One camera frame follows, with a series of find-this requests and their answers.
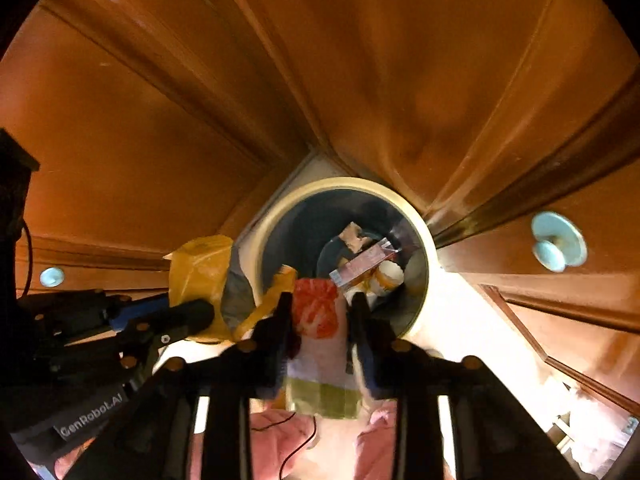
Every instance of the bolt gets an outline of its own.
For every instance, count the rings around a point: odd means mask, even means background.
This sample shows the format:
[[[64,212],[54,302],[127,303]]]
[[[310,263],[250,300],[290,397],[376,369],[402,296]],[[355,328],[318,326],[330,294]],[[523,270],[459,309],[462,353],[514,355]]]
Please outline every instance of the bolt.
[[[170,372],[179,372],[184,368],[185,360],[181,357],[171,357],[164,363],[164,368]]]
[[[238,350],[244,354],[248,354],[249,352],[253,352],[256,348],[258,348],[258,344],[253,339],[243,339],[242,341],[238,341],[236,343]]]
[[[475,355],[468,355],[462,359],[462,365],[467,370],[479,370],[482,368],[482,361]]]
[[[133,357],[133,355],[127,355],[127,356],[124,356],[122,359],[120,359],[120,365],[125,370],[131,370],[132,368],[135,368],[137,364],[138,364],[138,360],[135,357]]]
[[[411,343],[405,341],[404,339],[395,339],[391,343],[391,348],[394,352],[404,353],[411,350],[412,346]]]

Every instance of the white floor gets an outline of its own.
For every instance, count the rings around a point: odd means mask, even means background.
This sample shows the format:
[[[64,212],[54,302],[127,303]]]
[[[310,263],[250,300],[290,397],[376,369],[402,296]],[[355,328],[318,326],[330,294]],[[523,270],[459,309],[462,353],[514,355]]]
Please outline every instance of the white floor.
[[[321,156],[308,160],[305,167],[281,192],[285,196],[309,182],[342,176],[340,169]],[[245,261],[252,234],[242,240],[241,265]],[[550,377],[528,343],[514,332],[476,291],[459,275],[432,269],[430,293],[434,302],[419,319],[420,329],[412,341],[422,348],[439,350],[446,359],[460,361],[476,355],[496,374],[523,404],[534,420],[546,431],[566,406],[564,386]],[[171,345],[162,356],[181,355],[195,361],[218,354],[217,347],[191,342]],[[347,480],[353,477],[355,453],[353,443],[366,425],[360,420],[323,420],[318,445],[305,453],[296,464],[294,476],[302,480]],[[454,466],[450,428],[443,427],[445,458]]]

